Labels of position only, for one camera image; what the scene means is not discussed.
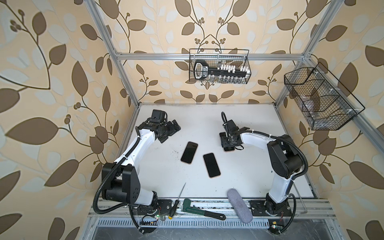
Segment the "blue phone black screen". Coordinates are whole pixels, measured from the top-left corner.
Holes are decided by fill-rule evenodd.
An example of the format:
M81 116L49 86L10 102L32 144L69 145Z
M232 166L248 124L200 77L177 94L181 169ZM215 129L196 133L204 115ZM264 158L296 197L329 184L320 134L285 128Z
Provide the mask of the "blue phone black screen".
M221 146L225 152L232 152L235 150L235 147L231 145L225 132L220 133L220 140Z

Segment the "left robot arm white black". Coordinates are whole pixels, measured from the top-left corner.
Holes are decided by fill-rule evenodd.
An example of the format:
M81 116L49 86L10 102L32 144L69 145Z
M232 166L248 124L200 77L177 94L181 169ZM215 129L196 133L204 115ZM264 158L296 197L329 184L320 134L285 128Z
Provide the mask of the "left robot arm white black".
M156 141L164 143L181 130L177 121L169 121L165 111L153 110L151 117L135 127L136 140L113 163L102 167L102 182L93 200L93 210L99 215L121 207L129 207L131 219L142 234L145 230L134 218L134 208L146 214L160 213L155 191L141 187L138 177L139 164L149 147Z

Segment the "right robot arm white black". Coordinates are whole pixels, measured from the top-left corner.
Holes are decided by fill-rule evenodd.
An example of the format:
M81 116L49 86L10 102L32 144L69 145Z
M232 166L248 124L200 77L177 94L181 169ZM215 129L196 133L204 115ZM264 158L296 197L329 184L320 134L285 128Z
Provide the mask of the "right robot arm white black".
M220 133L223 149L239 150L243 144L247 144L268 151L275 175L265 203L255 208L274 217L289 207L289 198L292 198L294 203L288 223L285 226L273 223L269 228L269 232L273 235L283 234L296 215L297 198L291 193L291 188L295 179L305 175L308 171L309 165L305 155L288 135L277 137L247 127L240 129L233 120L227 120L224 112L222 112L222 120L225 129L223 133Z

